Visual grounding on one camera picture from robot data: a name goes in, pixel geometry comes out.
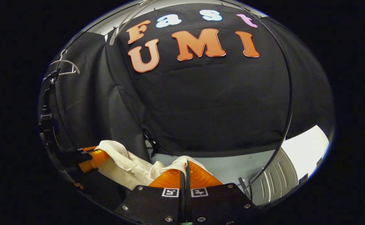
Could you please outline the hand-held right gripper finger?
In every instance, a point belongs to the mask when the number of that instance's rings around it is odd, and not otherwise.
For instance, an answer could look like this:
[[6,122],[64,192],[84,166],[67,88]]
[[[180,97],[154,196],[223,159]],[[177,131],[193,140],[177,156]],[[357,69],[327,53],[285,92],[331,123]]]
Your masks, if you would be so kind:
[[137,225],[179,225],[184,221],[184,174],[162,173],[148,186],[137,185],[115,212]]
[[186,213],[194,225],[248,225],[261,212],[234,183],[222,184],[194,162],[187,164]]

